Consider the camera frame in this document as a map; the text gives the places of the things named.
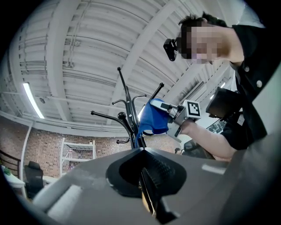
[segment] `brick wall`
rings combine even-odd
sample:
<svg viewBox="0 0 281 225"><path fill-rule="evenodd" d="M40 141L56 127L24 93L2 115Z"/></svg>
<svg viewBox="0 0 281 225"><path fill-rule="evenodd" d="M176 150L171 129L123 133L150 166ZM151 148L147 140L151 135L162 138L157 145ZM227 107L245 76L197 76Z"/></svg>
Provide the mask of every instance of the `brick wall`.
<svg viewBox="0 0 281 225"><path fill-rule="evenodd" d="M20 159L22 156L22 147L25 141L25 136L28 127L22 124L15 123L0 117L0 150ZM3 160L17 164L17 161L12 160L4 155L0 155ZM17 175L17 166L2 161L2 164L8 166L14 175Z"/></svg>
<svg viewBox="0 0 281 225"><path fill-rule="evenodd" d="M15 157L21 158L22 146L28 127L15 123L0 117L0 148ZM60 150L63 137L66 142L88 144L94 140L97 157L108 156L120 151L131 149L130 143L116 144L116 140L126 140L127 138L95 138L83 137L67 134L58 134L43 130L32 129L29 135L25 151L25 165L29 161L35 161L40 164L44 175L59 177L60 167ZM148 147L161 149L174 153L176 147L180 144L168 135L155 135L145 138ZM66 171L68 166L64 164L63 170Z"/></svg>

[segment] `coat rack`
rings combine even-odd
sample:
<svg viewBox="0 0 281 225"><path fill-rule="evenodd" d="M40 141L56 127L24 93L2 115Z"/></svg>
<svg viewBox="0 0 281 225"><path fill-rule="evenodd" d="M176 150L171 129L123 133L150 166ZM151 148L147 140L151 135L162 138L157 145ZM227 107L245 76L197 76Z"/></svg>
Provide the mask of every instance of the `coat rack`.
<svg viewBox="0 0 281 225"><path fill-rule="evenodd" d="M118 67L117 70L119 71L119 75L120 75L122 84L124 86L126 100L120 99L120 100L113 102L112 104L114 105L118 102L123 102L125 104L126 113L124 113L124 112L118 113L117 118L108 116L108 115L105 115L102 113L97 113L95 111L91 111L91 115L101 116L103 118L114 120L114 121L120 123L126 129L126 131L128 132L128 135L129 135L128 140L126 140L126 141L117 140L116 141L117 144L128 143L130 141L132 149L138 148L138 147L146 147L143 135L141 135L140 138L137 138L140 124L139 124L139 120L137 117L137 111L136 111L136 107L135 107L135 103L134 103L137 98L146 97L146 94L138 95L132 99L130 96L130 93L129 93L129 88L126 86L123 75L121 73L121 68ZM159 87L153 93L153 95L150 97L149 101L156 97L156 95L159 93L159 91L161 90L162 87L164 87L164 83L159 84Z"/></svg>

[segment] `ceiling beam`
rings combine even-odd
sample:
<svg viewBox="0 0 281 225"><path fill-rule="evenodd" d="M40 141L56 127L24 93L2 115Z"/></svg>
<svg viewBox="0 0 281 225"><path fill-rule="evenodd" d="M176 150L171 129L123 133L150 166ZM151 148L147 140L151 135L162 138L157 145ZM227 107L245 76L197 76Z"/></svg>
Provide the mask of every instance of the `ceiling beam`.
<svg viewBox="0 0 281 225"><path fill-rule="evenodd" d="M14 94L14 95L23 95L21 93L18 92L7 92L7 91L0 91L0 94ZM61 100L61 101L66 101L66 102L74 102L74 103L80 103L80 104L85 104L85 105L92 105L92 106L96 106L99 108L105 108L105 109L117 109L117 110L125 110L125 108L120 108L117 106L113 106L113 105L102 105L102 104L98 104L98 103L94 103L94 102L87 102L87 101L82 101L82 100L77 100L77 99L69 99L69 98L58 98L58 97L52 97L52 96L38 96L35 95L34 97L38 97L38 98L48 98L48 99L53 99L53 100Z"/></svg>
<svg viewBox="0 0 281 225"><path fill-rule="evenodd" d="M192 64L164 96L163 101L172 103L183 89L200 73L204 66L205 64Z"/></svg>
<svg viewBox="0 0 281 225"><path fill-rule="evenodd" d="M136 43L133 45L129 55L127 56L126 62L122 67L122 75L125 82L131 76L132 70L139 59L142 51L146 47L147 43L154 36L155 32L159 27L166 21L166 19L175 11L177 8L177 0L170 0L165 6L163 6L155 17L146 25L143 32L139 35ZM121 78L119 77L113 92L112 101L119 100L122 96L123 85ZM114 116L115 110L110 109L108 112L109 116ZM107 125L111 124L112 120L107 120Z"/></svg>
<svg viewBox="0 0 281 225"><path fill-rule="evenodd" d="M17 93L20 93L20 99L24 105L24 109L21 109L22 112L26 111L29 113L32 113L34 116L37 116L37 113L35 112L32 104L30 103L27 94L23 87L23 77L22 77L22 71L20 66L20 58L19 58L19 40L20 40L20 29L15 34L13 40L11 41L10 47L9 47L9 59L3 58L2 63L6 63L7 60L10 62L10 69L11 74L14 82L14 86L17 90Z"/></svg>
<svg viewBox="0 0 281 225"><path fill-rule="evenodd" d="M62 59L68 28L79 3L80 0L61 0L50 22L46 47L47 73L51 94L57 98L66 99ZM61 118L65 121L72 121L67 102L57 100L54 103Z"/></svg>
<svg viewBox="0 0 281 225"><path fill-rule="evenodd" d="M29 126L31 122L34 122L33 128L38 130L44 130L44 131L50 131L60 134L70 134L70 135L77 135L77 136L86 136L86 137L128 137L128 133L123 130L119 131L94 131L93 129L89 130L83 130L82 128L78 127L72 127L72 129L57 126L56 124L45 124L41 123L40 121L34 121L27 118L21 118L17 116L13 116L11 114L5 113L3 111L0 111L0 116L3 116L9 120L12 120L14 122L24 124L26 126Z"/></svg>
<svg viewBox="0 0 281 225"><path fill-rule="evenodd" d="M1 94L0 98L3 100L3 103L5 104L5 106L13 113L14 116L17 116L17 113L15 112L15 110L11 107L11 105L8 103L6 97Z"/></svg>

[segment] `fluorescent light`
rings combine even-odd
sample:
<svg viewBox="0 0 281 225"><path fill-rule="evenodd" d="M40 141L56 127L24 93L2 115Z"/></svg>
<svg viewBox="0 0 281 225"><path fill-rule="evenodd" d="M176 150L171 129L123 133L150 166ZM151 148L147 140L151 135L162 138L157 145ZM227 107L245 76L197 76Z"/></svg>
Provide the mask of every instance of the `fluorescent light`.
<svg viewBox="0 0 281 225"><path fill-rule="evenodd" d="M143 110L144 110L144 107L145 107L145 105L141 108L139 115L137 115L139 121L140 121L140 119L141 119L141 114L142 114L142 112L143 112Z"/></svg>
<svg viewBox="0 0 281 225"><path fill-rule="evenodd" d="M31 93L31 90L30 90L30 86L29 86L29 83L23 83L23 87L25 89L25 92L27 94L27 97L28 99L30 100L30 103L32 104L35 112L37 113L37 115L41 118L41 119L44 119L44 116L42 115L40 109L38 108L35 100L34 100L34 97Z"/></svg>

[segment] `black camera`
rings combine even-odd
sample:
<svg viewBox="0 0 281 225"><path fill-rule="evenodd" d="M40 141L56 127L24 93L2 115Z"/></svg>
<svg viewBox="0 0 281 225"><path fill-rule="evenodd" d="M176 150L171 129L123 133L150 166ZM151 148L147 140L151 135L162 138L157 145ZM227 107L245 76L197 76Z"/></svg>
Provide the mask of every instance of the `black camera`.
<svg viewBox="0 0 281 225"><path fill-rule="evenodd" d="M177 46L174 39L167 39L163 45L169 60L175 61L177 57Z"/></svg>

